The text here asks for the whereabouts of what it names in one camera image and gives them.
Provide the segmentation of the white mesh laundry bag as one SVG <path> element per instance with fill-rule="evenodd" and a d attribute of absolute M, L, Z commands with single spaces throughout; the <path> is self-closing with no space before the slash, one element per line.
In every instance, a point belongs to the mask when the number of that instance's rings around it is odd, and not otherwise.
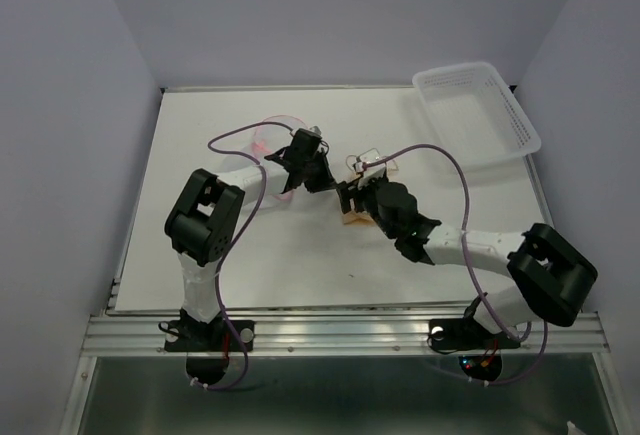
<path fill-rule="evenodd" d="M 301 119 L 288 115 L 276 115 L 271 116 L 263 120 L 264 122 L 275 122 L 284 124 L 289 127 L 286 129 L 280 125 L 260 125 L 251 132 L 252 138 L 248 144 L 241 149 L 241 152 L 251 155 L 259 161 L 280 148 L 288 146 L 293 136 L 291 131 L 295 132 L 297 129 L 307 129 L 309 126 Z M 242 169 L 250 165 L 250 160 L 233 156 L 226 160 L 226 170 Z M 274 207 L 279 204 L 289 203 L 293 198 L 293 192 L 286 194 L 274 194 L 266 197 L 263 201 L 262 207 Z"/>

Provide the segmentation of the beige bra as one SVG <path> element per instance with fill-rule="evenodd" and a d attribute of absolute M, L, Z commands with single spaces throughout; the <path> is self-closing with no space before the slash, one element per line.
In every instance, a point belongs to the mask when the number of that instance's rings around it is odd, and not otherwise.
<path fill-rule="evenodd" d="M 379 178 L 355 178 L 351 175 L 336 186 L 342 223 L 344 225 L 375 225 L 376 222 L 366 210 L 367 204 L 372 204 L 376 190 L 389 181 L 389 173 L 397 173 L 398 165 L 391 161 L 386 164 L 386 173 Z"/>

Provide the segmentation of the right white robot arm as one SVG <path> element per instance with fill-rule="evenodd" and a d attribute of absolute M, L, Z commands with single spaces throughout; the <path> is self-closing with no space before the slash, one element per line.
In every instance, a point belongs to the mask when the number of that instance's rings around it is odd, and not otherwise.
<path fill-rule="evenodd" d="M 544 223 L 511 233 L 445 225 L 420 214 L 407 187 L 385 177 L 341 182 L 337 194 L 342 212 L 367 214 L 413 263 L 464 266 L 471 276 L 484 270 L 512 280 L 499 292 L 479 289 L 460 319 L 443 323 L 442 341 L 514 339 L 513 328 L 536 320 L 569 327 L 598 278 L 595 266 Z"/>

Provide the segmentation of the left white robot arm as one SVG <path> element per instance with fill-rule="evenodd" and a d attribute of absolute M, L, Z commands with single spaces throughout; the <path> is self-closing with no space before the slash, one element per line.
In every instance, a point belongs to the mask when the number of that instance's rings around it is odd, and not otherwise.
<path fill-rule="evenodd" d="M 262 158 L 241 153 L 248 160 L 246 167 L 218 174 L 197 169 L 188 178 L 164 232 L 181 265 L 181 314 L 192 320 L 187 334 L 199 348 L 213 348 L 222 339 L 216 280 L 221 262 L 246 229 L 236 228 L 242 209 L 250 206 L 254 216 L 265 198 L 300 186 L 311 193 L 333 189 L 327 152 L 317 128 L 300 128 L 289 145 Z"/>

